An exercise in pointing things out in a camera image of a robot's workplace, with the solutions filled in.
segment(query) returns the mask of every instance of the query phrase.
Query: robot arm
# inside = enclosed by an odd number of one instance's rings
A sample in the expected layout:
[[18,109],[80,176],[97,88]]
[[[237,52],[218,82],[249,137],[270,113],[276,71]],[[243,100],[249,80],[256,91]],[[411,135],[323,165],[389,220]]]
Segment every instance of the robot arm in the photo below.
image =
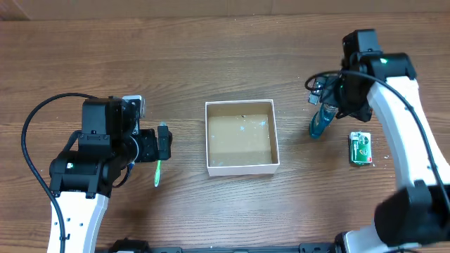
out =
[[[388,77],[387,83],[414,107],[426,131],[441,179],[446,186],[450,185],[449,164],[437,147],[423,113],[417,81],[408,77]],[[375,221],[370,226],[344,235],[345,252],[384,253],[399,247],[420,247],[417,242],[448,240],[439,218],[443,213],[432,210],[433,199],[435,203],[439,202],[439,193],[434,187],[436,179],[411,113],[391,91],[377,82],[372,85],[367,98],[386,135],[399,192],[377,208]],[[406,241],[416,242],[403,244]]]
[[[95,98],[78,93],[57,95],[38,105],[24,125],[22,151],[34,173],[37,171],[26,151],[27,126],[39,108],[66,96],[88,99],[82,108],[82,130],[71,135],[63,151],[50,165],[50,186],[39,181],[52,200],[47,252],[94,252],[112,189],[128,179],[134,163],[168,160],[172,134],[167,126],[157,128],[158,138],[153,129],[140,128],[139,120],[145,114],[145,99],[141,96]],[[70,150],[76,140],[78,150]],[[127,169],[127,175],[118,186],[114,186],[113,182],[123,169]]]
[[394,158],[398,191],[378,205],[371,226],[337,236],[337,248],[384,253],[450,240],[450,168],[425,118],[409,57],[384,54],[374,30],[347,35],[343,46],[342,69],[314,75],[312,88],[305,84],[311,90],[309,101],[323,103],[310,134],[318,138],[334,115],[367,122],[374,111]]

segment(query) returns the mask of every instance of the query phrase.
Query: wood grain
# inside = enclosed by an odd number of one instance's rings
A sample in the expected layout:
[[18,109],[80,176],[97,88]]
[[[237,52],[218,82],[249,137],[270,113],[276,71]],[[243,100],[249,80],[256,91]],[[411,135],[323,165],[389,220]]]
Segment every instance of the wood grain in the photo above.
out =
[[450,11],[447,0],[0,0],[5,20],[81,20],[239,15]]
[[[310,139],[317,108],[302,83],[339,68],[344,35],[376,28],[386,52],[411,56],[425,114],[448,158],[449,23],[436,13],[1,22],[0,252],[45,252],[50,203],[23,160],[20,131],[35,105],[64,92],[142,94],[143,127],[165,121],[174,134],[160,187],[153,187],[155,165],[139,164],[113,191],[99,247],[126,236],[185,248],[297,245],[368,225],[395,188],[382,127],[376,118],[346,118]],[[274,99],[278,171],[209,178],[205,101],[259,98]],[[55,101],[30,125],[27,145],[47,183],[50,161],[80,128],[81,103]],[[375,166],[349,165],[347,134],[356,130],[373,134]]]

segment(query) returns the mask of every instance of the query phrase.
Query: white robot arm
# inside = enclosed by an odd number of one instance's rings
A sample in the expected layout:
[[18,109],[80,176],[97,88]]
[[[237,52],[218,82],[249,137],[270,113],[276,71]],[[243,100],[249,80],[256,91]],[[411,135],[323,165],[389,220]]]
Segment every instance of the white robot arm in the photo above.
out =
[[[47,186],[34,167],[26,147],[26,133],[34,114],[47,103],[68,96],[87,98],[82,106],[82,130],[75,131],[50,165]],[[51,200],[52,220],[47,252],[95,251],[98,229],[113,188],[129,177],[135,162],[155,162],[171,157],[172,133],[167,126],[141,129],[145,99],[140,95],[96,98],[64,93],[40,103],[22,130],[22,151],[33,174]],[[71,150],[78,140],[78,150]],[[123,169],[121,183],[113,182]]]
[[[387,83],[396,89],[414,107],[425,129],[439,175],[444,185],[450,185],[450,167],[437,147],[428,121],[420,104],[418,83],[408,77],[388,77]],[[368,103],[382,124],[387,143],[395,165],[397,189],[414,187],[422,180],[427,186],[436,186],[436,178],[430,168],[430,161],[417,124],[405,105],[388,89],[374,83],[368,92]],[[346,253],[385,253],[395,249],[419,247],[418,243],[409,243],[388,247],[378,236],[375,224],[359,231],[350,231],[344,235]]]

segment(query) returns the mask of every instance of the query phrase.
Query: open box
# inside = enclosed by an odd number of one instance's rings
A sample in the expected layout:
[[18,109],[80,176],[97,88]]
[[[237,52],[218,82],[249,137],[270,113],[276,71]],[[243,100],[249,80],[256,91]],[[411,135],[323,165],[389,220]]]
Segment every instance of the open box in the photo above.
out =
[[280,165],[274,101],[206,102],[210,176],[273,174]]

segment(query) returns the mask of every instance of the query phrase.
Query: black cable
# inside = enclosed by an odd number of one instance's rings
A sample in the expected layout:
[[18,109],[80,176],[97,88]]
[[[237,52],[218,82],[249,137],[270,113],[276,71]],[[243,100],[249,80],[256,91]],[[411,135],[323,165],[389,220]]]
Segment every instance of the black cable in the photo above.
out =
[[383,85],[389,91],[391,91],[406,106],[406,108],[409,110],[409,112],[413,116],[414,121],[416,122],[417,127],[419,128],[419,132],[420,132],[420,134],[422,136],[423,144],[425,145],[425,149],[427,150],[427,154],[428,154],[428,159],[430,161],[431,170],[433,171],[433,174],[435,175],[436,183],[439,186],[439,189],[441,191],[442,197],[444,198],[444,204],[445,204],[445,207],[446,207],[446,210],[447,210],[446,224],[449,224],[449,217],[450,217],[450,200],[449,200],[449,196],[447,195],[447,193],[445,191],[444,183],[442,182],[441,176],[439,175],[439,172],[437,171],[437,165],[435,163],[435,159],[434,159],[433,154],[431,152],[430,143],[428,143],[427,135],[425,133],[425,130],[423,128],[422,123],[420,123],[419,117],[417,116],[416,112],[414,111],[414,107],[396,89],[392,88],[389,84],[387,84],[383,80],[378,79],[376,77],[373,77],[373,76],[371,76],[369,74],[364,74],[364,73],[360,73],[360,72],[357,72],[357,71],[333,70],[333,71],[321,72],[321,73],[315,74],[315,75],[311,76],[310,78],[308,78],[308,80],[304,83],[305,88],[307,90],[310,90],[310,91],[317,91],[317,90],[323,89],[323,88],[320,88],[320,89],[318,89],[318,88],[311,88],[311,87],[308,86],[308,84],[310,83],[311,80],[316,79],[317,77],[326,76],[326,75],[330,75],[330,74],[336,74],[336,75],[349,74],[349,75],[363,77],[365,79],[369,79],[369,80],[372,80],[374,82],[377,82],[377,83]]
[[73,133],[69,137],[69,140],[67,140],[67,144],[65,144],[65,147],[63,148],[64,152],[70,151],[70,149],[73,146],[73,143],[75,143],[75,141],[78,139],[78,135],[80,135],[81,132],[82,132],[81,130],[73,131]]
[[308,86],[308,84],[309,84],[313,79],[316,79],[317,77],[326,77],[326,76],[328,76],[328,75],[330,75],[330,74],[336,74],[336,75],[339,75],[339,74],[340,74],[340,71],[338,71],[338,70],[332,70],[332,71],[325,71],[325,72],[320,72],[320,73],[317,73],[317,74],[315,74],[315,75],[312,75],[312,76],[310,76],[310,77],[308,78],[308,80],[304,83],[304,88],[307,89],[308,91],[320,91],[320,90],[325,89],[325,88],[327,87],[326,85],[324,85],[323,87],[316,87],[316,88],[314,88],[314,87]]
[[112,186],[112,187],[113,188],[119,188],[120,186],[123,186],[124,183],[127,182],[128,178],[131,176],[131,169],[133,169],[133,165],[128,164],[127,165],[127,172],[126,172],[124,178],[116,186]]
[[39,172],[37,171],[36,167],[33,165],[33,162],[30,159],[30,155],[28,154],[28,150],[27,150],[26,137],[27,137],[28,125],[30,125],[31,119],[33,118],[33,116],[36,114],[36,112],[39,109],[41,109],[44,105],[50,103],[53,100],[56,100],[58,98],[68,97],[68,96],[79,96],[79,97],[83,97],[83,98],[96,98],[94,96],[81,94],[81,93],[64,93],[64,94],[52,96],[51,98],[38,104],[38,106],[35,109],[33,109],[33,111],[30,112],[27,119],[25,120],[25,123],[23,124],[22,137],[20,140],[20,143],[22,146],[23,157],[25,158],[25,161],[27,161],[27,164],[30,167],[31,172],[34,174],[34,176],[36,176],[37,181],[39,182],[39,184],[44,189],[45,193],[50,198],[50,201],[53,204],[53,207],[55,208],[56,215],[58,216],[59,228],[60,228],[60,252],[62,252],[62,253],[64,252],[64,249],[65,249],[65,228],[64,228],[63,214],[61,213],[61,209],[58,205],[58,202],[56,201],[56,199],[53,196],[53,194],[51,193],[49,187],[45,184],[45,181],[43,180],[43,178],[41,177],[41,175],[39,174]]

